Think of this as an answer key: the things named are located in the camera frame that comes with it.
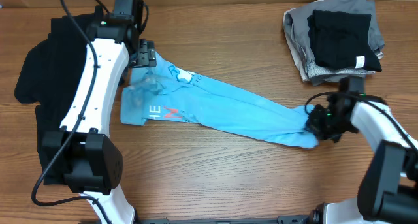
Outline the light blue printed t-shirt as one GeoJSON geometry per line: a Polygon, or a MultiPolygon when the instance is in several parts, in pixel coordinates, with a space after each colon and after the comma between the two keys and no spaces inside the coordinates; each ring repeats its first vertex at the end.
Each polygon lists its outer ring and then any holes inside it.
{"type": "Polygon", "coordinates": [[[183,70],[156,56],[155,67],[133,69],[121,96],[120,120],[196,123],[257,140],[314,148],[319,142],[306,130],[313,106],[287,108],[236,86],[183,70]]]}

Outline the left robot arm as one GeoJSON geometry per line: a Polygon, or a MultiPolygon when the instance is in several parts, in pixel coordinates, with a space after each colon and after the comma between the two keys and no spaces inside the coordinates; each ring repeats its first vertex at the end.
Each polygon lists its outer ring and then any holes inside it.
{"type": "Polygon", "coordinates": [[[155,46],[140,38],[149,16],[143,0],[115,0],[101,7],[87,30],[86,61],[74,99],[57,131],[45,134],[41,151],[48,161],[31,192],[37,206],[76,200],[90,203],[99,223],[139,223],[120,181],[123,156],[110,140],[110,115],[120,80],[129,68],[155,67],[155,46]],[[74,197],[43,202],[37,191],[47,176],[67,185],[74,197]]]}

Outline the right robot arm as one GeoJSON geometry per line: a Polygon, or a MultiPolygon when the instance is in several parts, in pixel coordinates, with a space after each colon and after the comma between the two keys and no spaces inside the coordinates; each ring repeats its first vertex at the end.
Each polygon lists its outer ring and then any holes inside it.
{"type": "Polygon", "coordinates": [[[360,133],[374,152],[356,198],[322,204],[306,223],[416,223],[417,141],[407,134],[381,98],[367,95],[364,79],[340,80],[338,91],[324,94],[328,106],[309,112],[306,128],[318,140],[338,142],[345,132],[360,133]]]}

